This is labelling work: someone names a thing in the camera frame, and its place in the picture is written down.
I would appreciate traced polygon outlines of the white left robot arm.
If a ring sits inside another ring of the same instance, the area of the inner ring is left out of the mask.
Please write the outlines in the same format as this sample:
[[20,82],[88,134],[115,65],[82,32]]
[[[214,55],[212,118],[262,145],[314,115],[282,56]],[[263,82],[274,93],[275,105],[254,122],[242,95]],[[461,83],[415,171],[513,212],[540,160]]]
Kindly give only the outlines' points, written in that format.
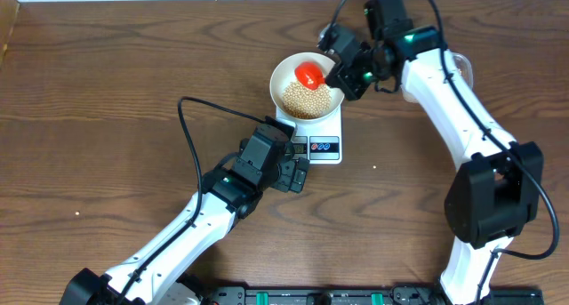
[[98,276],[82,269],[68,283],[61,304],[164,304],[182,288],[186,269],[257,207],[268,188],[300,193],[306,158],[258,170],[235,153],[202,178],[203,187],[176,218],[126,261]]

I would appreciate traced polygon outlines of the red plastic measuring scoop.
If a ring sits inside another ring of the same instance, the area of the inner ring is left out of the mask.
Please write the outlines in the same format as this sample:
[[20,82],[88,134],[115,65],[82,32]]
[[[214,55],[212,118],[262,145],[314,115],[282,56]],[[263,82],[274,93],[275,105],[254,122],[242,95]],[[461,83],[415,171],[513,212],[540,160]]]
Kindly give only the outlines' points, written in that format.
[[320,67],[310,61],[302,62],[295,70],[296,79],[306,88],[315,91],[321,84],[325,84],[325,77]]

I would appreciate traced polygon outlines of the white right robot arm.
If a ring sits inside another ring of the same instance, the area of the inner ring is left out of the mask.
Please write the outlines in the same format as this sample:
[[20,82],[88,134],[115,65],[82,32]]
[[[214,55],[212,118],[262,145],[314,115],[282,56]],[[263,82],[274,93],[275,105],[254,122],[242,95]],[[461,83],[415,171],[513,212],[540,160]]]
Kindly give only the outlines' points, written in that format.
[[441,26],[416,27],[403,0],[369,0],[364,13],[367,42],[336,20],[321,32],[320,50],[338,57],[325,81],[358,100],[394,79],[427,113],[456,168],[445,198],[453,249],[439,285],[449,304],[482,301],[497,260],[536,218],[541,150],[517,142],[485,110],[457,69]]

